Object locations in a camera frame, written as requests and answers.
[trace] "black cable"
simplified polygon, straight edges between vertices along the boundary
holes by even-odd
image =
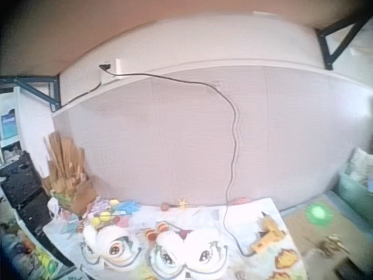
[[[226,212],[224,214],[224,218],[223,218],[223,226],[224,226],[224,229],[227,231],[227,233],[234,239],[240,253],[244,256],[244,257],[251,257],[255,254],[255,252],[252,252],[252,253],[249,253],[249,254],[245,254],[240,246],[240,243],[238,242],[237,238],[227,229],[227,226],[226,226],[226,217],[227,217],[227,214],[228,214],[228,208],[229,208],[229,202],[230,202],[230,199],[229,199],[229,192],[233,186],[233,180],[234,180],[234,165],[235,165],[235,162],[237,160],[237,136],[236,136],[236,131],[235,131],[235,126],[236,126],[236,123],[237,123],[237,110],[236,108],[234,107],[234,104],[233,102],[228,98],[226,97],[221,91],[219,91],[216,87],[208,84],[208,83],[204,83],[204,82],[195,82],[195,81],[188,81],[188,80],[181,80],[181,79],[175,79],[175,78],[170,78],[170,77],[165,77],[165,76],[160,76],[160,75],[154,75],[154,74],[149,74],[149,73],[128,73],[128,74],[114,74],[114,73],[111,73],[109,71],[107,71],[108,69],[110,69],[110,64],[103,64],[103,65],[100,65],[99,66],[101,70],[103,70],[104,72],[112,75],[112,76],[148,76],[148,77],[152,77],[152,78],[158,78],[158,79],[164,79],[164,80],[169,80],[169,81],[173,81],[173,82],[179,82],[179,83],[188,83],[188,84],[192,84],[192,85],[202,85],[202,86],[207,86],[208,88],[211,88],[213,89],[221,98],[223,98],[228,104],[229,106],[232,108],[232,112],[233,112],[233,121],[232,121],[232,128],[231,128],[231,133],[232,133],[232,138],[233,138],[233,142],[234,142],[234,146],[233,146],[233,155],[232,155],[232,160],[231,160],[231,164],[230,164],[230,179],[229,179],[229,183],[228,183],[228,187],[226,189],[226,203],[227,203],[227,209],[226,209]]]
[[[83,97],[83,96],[85,96],[85,95],[88,95],[88,94],[91,93],[91,92],[94,92],[95,90],[99,89],[99,87],[100,87],[101,85],[102,85],[102,83],[100,82],[100,83],[99,83],[97,86],[95,86],[93,89],[91,89],[91,90],[89,90],[89,91],[87,91],[87,92],[84,92],[84,93],[82,93],[81,95],[78,95],[78,96],[74,97],[72,100],[68,101],[66,104],[64,104],[63,106],[61,106],[59,109],[64,108],[65,106],[67,106],[67,105],[73,103],[75,100],[77,100],[77,99],[79,99],[79,98],[81,98],[81,97]]]

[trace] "black bracket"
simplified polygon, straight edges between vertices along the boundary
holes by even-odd
[[[355,38],[357,33],[368,22],[368,20],[372,17],[372,15],[373,15],[373,11],[372,9],[370,9],[370,7],[368,7],[367,9],[364,9],[361,12],[355,13],[351,15],[350,17],[339,20],[324,29],[315,29],[317,38],[319,40],[325,69],[333,70],[333,63],[337,60],[337,58],[339,58],[339,56],[343,53],[343,51],[348,47],[348,45],[352,42],[352,40]],[[328,43],[326,42],[326,36],[350,25],[353,25],[353,27],[347,33],[347,35],[342,40],[342,42],[339,44],[337,49],[332,54],[330,54]]]
[[[48,102],[52,112],[61,107],[61,94],[59,91],[59,76],[3,76],[0,77],[1,84],[14,84],[33,95]],[[30,83],[48,83],[50,86],[50,95],[46,95],[36,89]]]

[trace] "ceiling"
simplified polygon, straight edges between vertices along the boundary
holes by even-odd
[[[360,8],[362,1],[30,0],[17,7],[2,1],[8,20],[2,24],[1,75],[57,75],[107,40],[166,18],[260,11],[324,27]]]

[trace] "teal storage bin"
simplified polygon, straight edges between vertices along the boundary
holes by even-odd
[[[346,173],[339,173],[337,194],[373,228],[373,192],[352,180]]]

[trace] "papier-mache mask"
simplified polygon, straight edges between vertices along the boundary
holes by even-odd
[[[139,241],[124,228],[107,226],[98,232],[89,225],[84,228],[83,236],[82,254],[93,267],[129,271],[140,263]]]
[[[214,280],[227,270],[228,247],[214,229],[198,229],[186,236],[171,230],[158,235],[149,263],[158,279]]]

